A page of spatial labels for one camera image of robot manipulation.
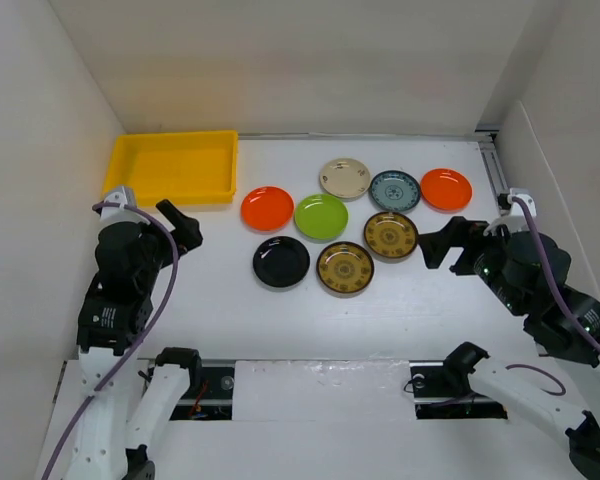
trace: green plate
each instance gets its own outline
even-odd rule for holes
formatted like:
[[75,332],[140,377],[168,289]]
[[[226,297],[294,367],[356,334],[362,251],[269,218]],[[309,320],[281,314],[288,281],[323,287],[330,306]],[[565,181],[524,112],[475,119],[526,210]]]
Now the green plate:
[[311,195],[296,207],[296,225],[306,236],[329,240],[340,235],[349,221],[347,207],[333,195]]

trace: black plate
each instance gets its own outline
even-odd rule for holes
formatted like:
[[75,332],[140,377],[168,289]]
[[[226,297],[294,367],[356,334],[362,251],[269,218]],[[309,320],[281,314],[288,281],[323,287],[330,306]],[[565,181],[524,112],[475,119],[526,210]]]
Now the black plate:
[[253,270],[270,287],[295,285],[309,270],[309,252],[295,238],[273,237],[263,242],[253,255]]

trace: yellow tray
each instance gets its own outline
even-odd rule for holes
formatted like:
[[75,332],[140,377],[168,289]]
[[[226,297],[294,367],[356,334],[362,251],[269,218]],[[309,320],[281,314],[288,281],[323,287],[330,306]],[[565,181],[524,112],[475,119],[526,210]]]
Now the yellow tray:
[[237,155],[234,131],[121,135],[102,195],[127,185],[141,207],[164,198],[175,205],[231,203]]

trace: orange wire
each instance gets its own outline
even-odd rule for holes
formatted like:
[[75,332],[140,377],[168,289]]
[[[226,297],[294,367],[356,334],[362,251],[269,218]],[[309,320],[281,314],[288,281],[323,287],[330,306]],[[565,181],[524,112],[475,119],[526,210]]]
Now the orange wire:
[[189,410],[190,417],[193,417],[193,414],[196,413],[196,408],[198,408],[198,403],[200,403],[200,399],[202,398],[202,395],[204,395],[204,392],[207,391],[208,386],[209,386],[209,381],[205,380],[204,383],[202,384],[202,388],[200,389],[200,393],[196,397],[196,401],[193,404],[193,407],[191,407],[191,410]]

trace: orange plate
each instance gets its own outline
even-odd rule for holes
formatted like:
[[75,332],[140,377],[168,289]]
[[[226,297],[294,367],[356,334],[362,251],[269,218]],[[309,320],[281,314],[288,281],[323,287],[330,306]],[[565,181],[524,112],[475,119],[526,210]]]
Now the orange plate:
[[422,196],[434,208],[460,210],[471,201],[471,184],[463,175],[448,168],[427,172],[420,181]]
[[293,209],[293,199],[287,192],[278,187],[260,187],[244,197],[240,211],[251,228],[270,232],[284,227]]

